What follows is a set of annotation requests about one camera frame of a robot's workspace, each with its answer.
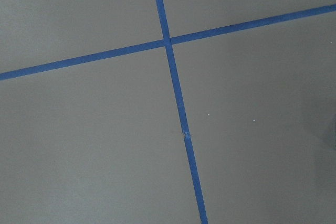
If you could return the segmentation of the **long blue tape strip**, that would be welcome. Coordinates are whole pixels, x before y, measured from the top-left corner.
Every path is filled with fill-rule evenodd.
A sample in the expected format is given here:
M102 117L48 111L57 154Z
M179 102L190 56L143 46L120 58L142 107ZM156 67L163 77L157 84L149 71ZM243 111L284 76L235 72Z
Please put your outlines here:
M287 22L287 21L290 21L290 20L301 19L301 18L316 16L316 15L322 15L322 14L331 13L331 12L335 12L335 4L316 7L316 8L311 8L311 9L306 9L306 10L301 10L301 11L292 12L292 13L286 13L286 14L271 16L271 17L257 19L257 20L251 20L251 21L248 21L248 22L243 22L243 23L238 23L238 24L233 24L233 25L227 25L227 26L208 29L208 30L203 30L203 31L198 31L198 32L195 32L195 33L189 33L189 34L185 34L185 35L175 36L175 37L170 38L170 42L171 42L171 44L176 45L176 44L181 44L181 43L184 43L184 42L189 42L189 41L194 41L194 40L199 40L199 39L203 39L203 38L229 34L229 33L234 33L234 32L237 32L237 31L253 29L253 28L256 28L256 27L267 26L267 25ZM151 41L151 42L145 42L145 43L138 44L138 45L127 46L127 47L123 47L123 48L98 52L98 53L95 53L95 54L90 54L90 55L85 55L85 56L80 56L80 57L74 57L74 58L55 61L55 62L46 63L46 64L42 64L42 65L37 65L37 66L12 70L12 71L8 71L8 72L3 72L3 73L1 73L1 80L4 81L4 80L14 79L14 78L23 77L23 76L27 76L27 75L31 75L31 74L40 73L40 72L46 72L46 71L51 71L51 70L56 70L56 69L61 69L61 68L67 68L67 67L80 65L80 64L84 64L84 63L89 63L89 62L93 62L93 61L104 60L104 59L108 59L108 58L114 58L114 57L118 57L118 56L132 54L132 53L136 53L136 52L161 48L161 47L164 47L164 46L165 46L164 39L155 40L155 41Z

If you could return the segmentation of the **crossing blue tape strip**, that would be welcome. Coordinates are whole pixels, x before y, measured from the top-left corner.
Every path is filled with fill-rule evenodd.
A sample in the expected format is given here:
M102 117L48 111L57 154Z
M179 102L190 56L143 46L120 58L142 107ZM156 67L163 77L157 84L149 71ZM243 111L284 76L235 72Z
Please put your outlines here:
M199 179L199 173L198 173L197 162L196 162L195 153L194 153L194 149L193 149L192 137L191 137L191 134L190 134L189 125L188 125L188 121L187 121L187 114L186 114L185 104L184 104L184 100L183 100L183 93L182 93L182 90L181 90L180 79L179 79L179 76L178 76L179 74L178 74L177 65L176 65L176 61L175 61L173 45L172 45L172 42L171 42L169 25L168 25L168 22L167 22L164 1L163 0L155 0L155 2L156 2L158 16L159 16L159 20L160 20L160 26L161 26L162 36L163 36L163 43L164 43L166 56L167 56L167 61L168 61L168 65L169 65L170 76L171 76L171 80L172 80L172 86L173 86L173 90L174 90L174 96L175 96L177 111L178 111L178 114L179 114L181 131L183 133L184 145L185 145L185 149L186 149L188 165L189 165L189 168L190 168L190 173L191 173L191 178L192 178L192 183L193 183L193 188L194 188L194 194L195 194L195 199L196 199L198 213L199 213L199 218L200 218L200 221L201 221L202 224L206 224L206 223L208 223L207 212L206 212L206 207L205 207L205 203L204 203L201 182L200 182L200 179Z

